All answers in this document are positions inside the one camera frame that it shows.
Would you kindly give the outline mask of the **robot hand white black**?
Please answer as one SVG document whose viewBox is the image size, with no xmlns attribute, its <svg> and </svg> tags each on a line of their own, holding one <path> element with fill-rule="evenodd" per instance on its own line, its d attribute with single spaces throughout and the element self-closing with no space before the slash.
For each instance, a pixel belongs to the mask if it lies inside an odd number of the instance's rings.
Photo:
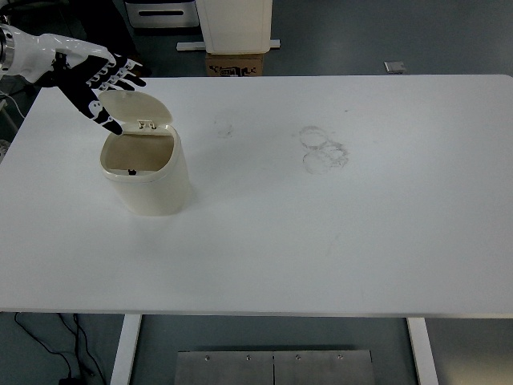
<svg viewBox="0 0 513 385">
<path fill-rule="evenodd" d="M 146 85 L 141 64 L 106 47 L 58 34 L 28 34 L 1 25 L 5 75 L 19 75 L 40 87 L 57 87 L 89 120 L 120 135 L 123 129 L 99 101 L 96 90 L 133 91 Z"/>
</svg>

